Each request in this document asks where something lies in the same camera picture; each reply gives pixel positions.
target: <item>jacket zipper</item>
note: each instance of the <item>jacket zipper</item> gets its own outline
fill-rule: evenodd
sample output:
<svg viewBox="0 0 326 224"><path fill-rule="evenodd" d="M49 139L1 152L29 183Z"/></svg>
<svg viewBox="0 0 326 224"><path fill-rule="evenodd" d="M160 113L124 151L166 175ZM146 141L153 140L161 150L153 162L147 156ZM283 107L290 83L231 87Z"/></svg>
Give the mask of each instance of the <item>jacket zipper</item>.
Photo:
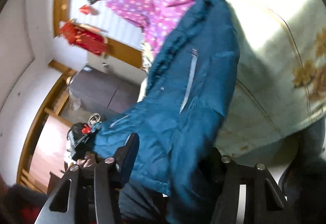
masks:
<svg viewBox="0 0 326 224"><path fill-rule="evenodd" d="M191 65L190 65L188 83L187 83L187 88L185 90L185 97L184 97L184 99L182 101L179 114L182 112L182 110L184 109L185 105L188 102L188 98L189 98L189 95L190 95L190 90L191 90L192 82L194 81L196 64L197 64L197 58L198 58L197 50L192 49L192 59L191 59Z"/></svg>
<svg viewBox="0 0 326 224"><path fill-rule="evenodd" d="M120 119L118 119L118 120L116 120L116 121L114 121L111 125L110 125L110 127L113 127L116 123L118 123L118 122L120 122L121 120L123 120L123 119L125 119L125 118L127 118L129 115L127 114L127 115L125 115L125 116L123 116L123 117L121 117Z"/></svg>

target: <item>jacket sleeve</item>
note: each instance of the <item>jacket sleeve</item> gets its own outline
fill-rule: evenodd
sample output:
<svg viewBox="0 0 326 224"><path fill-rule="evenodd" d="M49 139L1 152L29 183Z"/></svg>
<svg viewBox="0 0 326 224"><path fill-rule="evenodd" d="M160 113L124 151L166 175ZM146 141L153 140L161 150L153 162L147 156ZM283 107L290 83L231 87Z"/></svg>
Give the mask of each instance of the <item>jacket sleeve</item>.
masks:
<svg viewBox="0 0 326 224"><path fill-rule="evenodd" d="M211 59L200 95L194 96L180 114L173 135L170 159L171 199L169 223L209 223L218 190L198 168L213 150L217 131L227 114L234 92L237 57L232 52Z"/></svg>

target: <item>dark pants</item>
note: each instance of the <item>dark pants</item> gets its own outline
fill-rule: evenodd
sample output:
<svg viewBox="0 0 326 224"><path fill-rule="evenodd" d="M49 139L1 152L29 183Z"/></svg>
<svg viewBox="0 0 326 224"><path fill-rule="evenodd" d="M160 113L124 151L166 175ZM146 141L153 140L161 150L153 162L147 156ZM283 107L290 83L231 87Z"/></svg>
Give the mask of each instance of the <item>dark pants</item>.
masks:
<svg viewBox="0 0 326 224"><path fill-rule="evenodd" d="M166 199L161 193L130 179L119 194L122 219L128 223L166 223Z"/></svg>

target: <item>brown flower print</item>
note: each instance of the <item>brown flower print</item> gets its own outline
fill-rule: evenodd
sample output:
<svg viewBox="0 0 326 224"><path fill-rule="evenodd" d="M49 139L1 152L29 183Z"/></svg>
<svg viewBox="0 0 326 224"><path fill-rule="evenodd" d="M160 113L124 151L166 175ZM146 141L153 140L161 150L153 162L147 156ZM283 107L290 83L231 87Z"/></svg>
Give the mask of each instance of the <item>brown flower print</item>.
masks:
<svg viewBox="0 0 326 224"><path fill-rule="evenodd" d="M323 28L321 33L316 34L316 45L316 57L326 55L326 28Z"/></svg>
<svg viewBox="0 0 326 224"><path fill-rule="evenodd" d="M294 86L302 87L308 85L312 78L315 76L316 68L312 60L307 60L303 67L299 67L293 70L294 80L292 81Z"/></svg>
<svg viewBox="0 0 326 224"><path fill-rule="evenodd" d="M326 97L326 64L316 70L312 81L314 92L309 96L310 101L318 101Z"/></svg>

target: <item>wooden frame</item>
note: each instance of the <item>wooden frame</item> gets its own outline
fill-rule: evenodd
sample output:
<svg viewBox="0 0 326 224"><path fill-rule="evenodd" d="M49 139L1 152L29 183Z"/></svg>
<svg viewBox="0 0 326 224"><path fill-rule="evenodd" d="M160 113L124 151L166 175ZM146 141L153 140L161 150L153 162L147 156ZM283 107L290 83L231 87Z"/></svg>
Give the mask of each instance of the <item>wooden frame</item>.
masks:
<svg viewBox="0 0 326 224"><path fill-rule="evenodd" d="M17 178L16 178L16 183L17 184L22 184L24 186L27 186L33 190L36 191L42 191L44 192L44 187L37 187L35 185L35 181L31 180L32 176L28 174L29 170L29 160L31 155L34 153L35 150L35 145L34 142L36 141L36 137L39 137L40 135L38 134L45 118L47 115L51 115L60 122L64 123L65 125L72 126L72 123L69 122L68 120L62 118L59 116L61 110L63 109L63 106L65 105L66 101L68 100L69 96L65 96L66 101L59 101L60 106L58 109L54 112L50 108L54 104L55 100L58 98L60 95L62 89L64 89L66 85L66 80L69 76L72 76L74 73L76 73L75 70L60 64L56 62L55 60L52 60L49 63L49 66L60 71L62 75L60 78L57 80L57 82L54 84L46 98L44 99L41 107L37 111L37 114L32 122L32 125L27 133L24 146L22 149L22 154L19 160L18 164L18 170L17 170Z"/></svg>
<svg viewBox="0 0 326 224"><path fill-rule="evenodd" d="M54 0L53 3L53 31L54 37L59 35L60 21L68 21L69 17L70 0ZM107 54L115 57L131 66L142 69L141 51L132 48L126 44L120 43L116 40L109 39Z"/></svg>

